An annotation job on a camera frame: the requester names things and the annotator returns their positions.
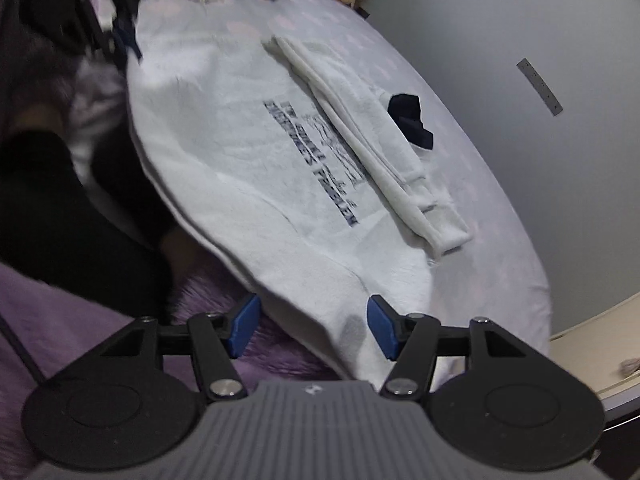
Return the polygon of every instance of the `gray gripper base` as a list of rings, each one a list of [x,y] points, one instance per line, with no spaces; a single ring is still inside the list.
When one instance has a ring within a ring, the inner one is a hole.
[[[31,480],[604,480],[578,462],[538,474],[475,462],[438,436],[413,402],[360,381],[268,381],[212,404],[174,450],[129,470],[90,474],[43,464]]]

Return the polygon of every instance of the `pink polka dot pattern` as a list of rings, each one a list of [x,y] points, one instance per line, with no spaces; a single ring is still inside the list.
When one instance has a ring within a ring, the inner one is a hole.
[[[243,22],[228,22],[227,30],[234,36],[244,36],[245,38],[260,38],[260,32],[253,25]]]
[[[171,0],[158,0],[149,4],[146,8],[164,18],[172,18],[182,12],[182,7]]]
[[[367,34],[361,34],[360,37],[369,44],[376,44]]]
[[[378,70],[378,72],[380,72],[382,74],[382,77],[384,77],[388,81],[391,81],[391,76],[389,75],[389,72],[387,72],[380,65],[376,65],[376,69]]]
[[[347,41],[349,41],[349,43],[356,46],[360,50],[364,50],[364,47],[362,46],[362,44],[356,38],[354,38],[351,34],[347,34]]]
[[[297,29],[296,25],[290,19],[285,18],[281,14],[277,15],[273,19],[273,21],[276,22],[280,27],[286,28],[287,30],[296,30]]]
[[[326,18],[334,23],[340,23],[340,18],[336,16],[333,12],[327,12],[324,14]]]
[[[308,21],[311,22],[315,25],[317,25],[318,27],[322,27],[324,25],[324,23],[322,22],[322,20],[316,18],[314,15],[309,14],[308,12],[303,12],[302,16],[304,16],[304,18]]]
[[[331,40],[330,43],[334,50],[336,50],[339,54],[343,56],[349,55],[349,51],[339,41]]]

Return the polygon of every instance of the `blue gripper pad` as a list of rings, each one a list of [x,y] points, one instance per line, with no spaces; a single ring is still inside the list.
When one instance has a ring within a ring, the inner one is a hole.
[[[373,298],[367,303],[367,324],[387,359],[395,361],[400,355],[400,343],[392,319]]]
[[[232,359],[238,359],[249,344],[251,336],[260,321],[260,297],[254,294],[242,306],[231,323],[231,336],[226,341],[226,352]]]

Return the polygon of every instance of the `gray wall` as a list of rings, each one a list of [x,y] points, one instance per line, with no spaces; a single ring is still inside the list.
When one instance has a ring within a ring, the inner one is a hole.
[[[552,285],[554,329],[640,290],[640,0],[365,6],[513,202]],[[523,57],[558,117],[516,68]]]

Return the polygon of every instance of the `black cable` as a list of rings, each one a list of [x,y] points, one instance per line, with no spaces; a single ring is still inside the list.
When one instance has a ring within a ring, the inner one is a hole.
[[[27,352],[27,349],[18,339],[18,336],[15,335],[15,332],[11,329],[9,324],[4,320],[4,317],[0,315],[0,333],[4,336],[6,341],[9,343],[9,346],[14,349],[15,354],[20,358],[22,364],[27,368],[33,380],[38,384],[42,384],[47,378],[40,370],[40,367],[36,364],[31,354]]]

